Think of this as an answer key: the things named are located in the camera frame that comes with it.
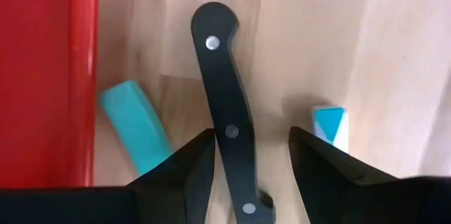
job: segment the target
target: wooden table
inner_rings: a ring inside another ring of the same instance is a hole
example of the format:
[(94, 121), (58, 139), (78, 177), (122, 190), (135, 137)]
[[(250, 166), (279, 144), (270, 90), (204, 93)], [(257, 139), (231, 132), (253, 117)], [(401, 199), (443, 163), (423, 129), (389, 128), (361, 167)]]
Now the wooden table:
[[(451, 174), (451, 0), (100, 0), (98, 90), (137, 80), (175, 149), (211, 127), (190, 33), (208, 1), (240, 21), (233, 52), (257, 134), (259, 185), (278, 223), (308, 223), (288, 129), (312, 106), (350, 113), (350, 153), (398, 177)], [(94, 180), (135, 177), (99, 109)], [(217, 154), (207, 223), (234, 223)]]

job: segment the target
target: metal rivet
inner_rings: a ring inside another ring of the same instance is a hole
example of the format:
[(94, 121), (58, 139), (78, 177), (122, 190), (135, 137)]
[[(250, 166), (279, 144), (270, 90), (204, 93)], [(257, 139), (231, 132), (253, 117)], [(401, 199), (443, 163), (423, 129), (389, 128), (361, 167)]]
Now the metal rivet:
[(255, 213), (256, 209), (257, 208), (255, 208), (255, 205), (251, 203), (246, 203), (244, 206), (242, 206), (242, 211), (244, 211), (247, 214)]
[(216, 50), (219, 47), (220, 43), (221, 41), (219, 41), (219, 38), (215, 36), (209, 36), (205, 40), (205, 46), (211, 51)]
[(229, 125), (225, 129), (225, 135), (230, 139), (235, 139), (238, 136), (238, 132), (239, 132), (238, 127), (234, 125)]

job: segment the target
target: black plastic part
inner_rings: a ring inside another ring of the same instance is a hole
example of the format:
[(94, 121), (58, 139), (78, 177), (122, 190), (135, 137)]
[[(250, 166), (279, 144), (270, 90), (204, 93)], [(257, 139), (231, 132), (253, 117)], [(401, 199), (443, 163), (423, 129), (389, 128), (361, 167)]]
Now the black plastic part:
[(292, 127), (290, 155), (310, 222), (451, 223), (451, 179), (397, 179)]
[[(257, 187), (254, 126), (231, 52), (237, 27), (235, 14), (227, 6), (216, 2), (197, 9), (191, 22), (194, 46), (237, 222), (274, 223), (273, 201)], [(210, 36), (220, 40), (217, 49), (206, 47), (206, 39)], [(227, 136), (228, 126), (237, 128), (236, 137)], [(242, 207), (247, 203), (255, 205), (254, 213), (243, 211)]]
[(125, 187), (0, 190), (0, 223), (204, 223), (214, 140), (203, 131)]

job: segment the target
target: red tray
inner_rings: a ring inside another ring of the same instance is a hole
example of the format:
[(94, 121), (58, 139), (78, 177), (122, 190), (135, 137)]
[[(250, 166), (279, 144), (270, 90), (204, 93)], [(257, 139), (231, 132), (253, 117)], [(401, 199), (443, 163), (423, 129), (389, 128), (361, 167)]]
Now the red tray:
[(0, 0), (0, 187), (92, 184), (97, 0)]

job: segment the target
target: wooden surface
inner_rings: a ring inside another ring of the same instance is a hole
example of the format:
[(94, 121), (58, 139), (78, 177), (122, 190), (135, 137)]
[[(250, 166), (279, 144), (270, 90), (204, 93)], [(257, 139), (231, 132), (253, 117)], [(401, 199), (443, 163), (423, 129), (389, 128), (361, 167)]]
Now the wooden surface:
[[(451, 0), (100, 0), (98, 90), (137, 80), (175, 149), (211, 127), (190, 34), (208, 1), (240, 21), (234, 58), (278, 223), (308, 223), (287, 140), (316, 105), (349, 111), (353, 156), (398, 177), (451, 174)], [(136, 176), (100, 109), (95, 154), (96, 184)], [(218, 155), (206, 222), (234, 223)]]

